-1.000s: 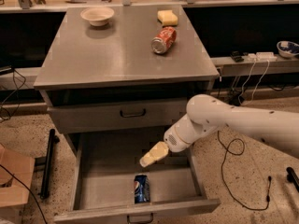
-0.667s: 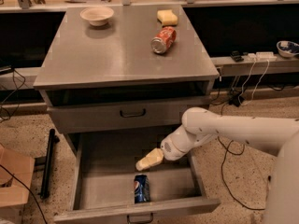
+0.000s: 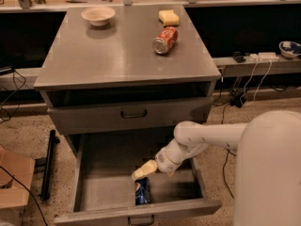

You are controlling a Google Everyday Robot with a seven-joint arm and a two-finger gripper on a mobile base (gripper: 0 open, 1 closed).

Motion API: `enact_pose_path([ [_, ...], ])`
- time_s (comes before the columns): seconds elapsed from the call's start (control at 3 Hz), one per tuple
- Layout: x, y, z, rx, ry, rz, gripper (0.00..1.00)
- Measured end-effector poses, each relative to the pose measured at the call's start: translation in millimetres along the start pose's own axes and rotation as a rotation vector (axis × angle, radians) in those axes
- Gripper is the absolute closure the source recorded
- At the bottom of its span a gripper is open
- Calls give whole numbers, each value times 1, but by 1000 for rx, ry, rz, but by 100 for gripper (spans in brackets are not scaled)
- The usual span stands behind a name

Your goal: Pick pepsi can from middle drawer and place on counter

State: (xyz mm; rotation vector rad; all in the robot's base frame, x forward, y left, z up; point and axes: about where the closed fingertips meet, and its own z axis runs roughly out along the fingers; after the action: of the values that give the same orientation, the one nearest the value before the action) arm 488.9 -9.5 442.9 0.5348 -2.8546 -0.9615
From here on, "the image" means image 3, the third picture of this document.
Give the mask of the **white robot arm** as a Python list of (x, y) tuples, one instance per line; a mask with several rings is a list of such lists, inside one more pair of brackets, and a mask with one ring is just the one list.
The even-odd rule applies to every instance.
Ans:
[(132, 178), (157, 170), (172, 174), (209, 145), (236, 152), (233, 226), (301, 226), (300, 113), (270, 111), (235, 124), (182, 121)]

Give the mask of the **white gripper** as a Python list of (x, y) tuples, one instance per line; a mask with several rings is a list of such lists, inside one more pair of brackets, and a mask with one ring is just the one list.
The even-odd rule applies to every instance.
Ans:
[(187, 147), (172, 139), (155, 156), (155, 160), (149, 160), (132, 173), (134, 181), (143, 179), (148, 175), (160, 170), (163, 173), (172, 175), (186, 159)]

